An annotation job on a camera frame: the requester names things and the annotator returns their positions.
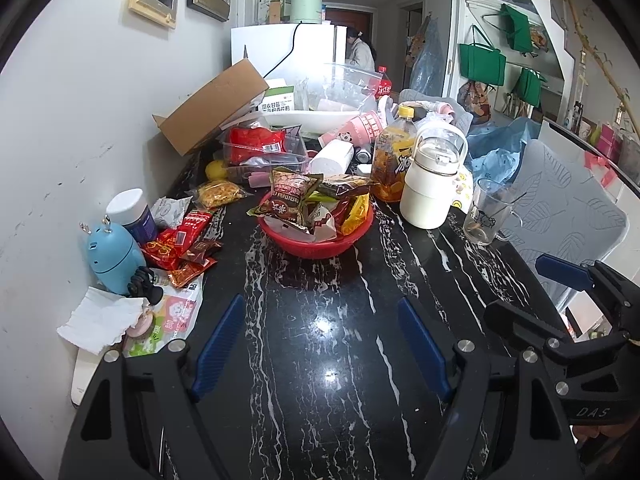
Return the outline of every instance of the coca-cola bottle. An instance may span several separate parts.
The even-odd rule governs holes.
[[[382,97],[383,95],[391,94],[391,79],[389,79],[388,75],[386,75],[386,66],[379,66],[378,73],[382,74],[382,79],[380,80],[378,91],[376,92],[376,99]]]

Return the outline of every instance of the green bag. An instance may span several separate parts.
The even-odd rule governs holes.
[[[482,30],[475,25],[471,27],[474,42],[460,44],[460,74],[472,81],[502,86],[507,58],[491,44]],[[476,43],[476,30],[488,45]]]
[[[500,28],[489,22],[485,18],[487,16],[501,16],[506,18],[506,27]],[[529,54],[533,52],[533,43],[531,42],[531,31],[529,30],[529,19],[521,12],[507,4],[502,4],[500,12],[497,14],[485,14],[482,17],[489,25],[497,28],[507,36],[507,43],[513,50]]]
[[[540,89],[544,80],[542,76],[539,76],[533,70],[523,68],[516,86],[513,88],[513,93],[527,104],[537,108],[540,104]]]

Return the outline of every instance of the power cord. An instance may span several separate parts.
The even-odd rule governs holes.
[[[298,31],[298,27],[299,27],[300,25],[302,25],[302,22],[300,22],[299,24],[297,24],[297,25],[296,25],[296,28],[294,28],[294,29],[293,29],[293,38],[292,38],[292,40],[291,40],[291,50],[289,51],[289,53],[288,53],[285,57],[283,57],[283,58],[280,60],[280,62],[279,62],[276,66],[274,66],[274,67],[273,67],[271,70],[269,70],[265,75],[263,75],[263,76],[262,76],[262,78],[263,78],[263,79],[267,79],[267,76],[268,76],[271,72],[273,72],[274,70],[276,70],[276,69],[277,69],[277,67],[279,67],[281,64],[283,64],[283,63],[284,63],[284,61],[287,59],[287,57],[289,57],[291,54],[293,54],[293,50],[294,50],[294,49],[295,49],[295,47],[296,47],[296,32]]]

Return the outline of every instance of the glass mug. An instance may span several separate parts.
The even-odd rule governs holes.
[[[462,225],[469,241],[478,245],[489,245],[494,238],[508,241],[510,237],[501,236],[498,231],[509,215],[514,215],[522,225],[522,218],[513,210],[517,198],[502,184],[487,178],[478,180],[473,202]]]

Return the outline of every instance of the open cardboard box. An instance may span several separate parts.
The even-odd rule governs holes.
[[[154,121],[175,151],[193,153],[218,131],[223,123],[245,115],[252,101],[269,88],[248,59],[227,68],[183,102],[167,118]]]

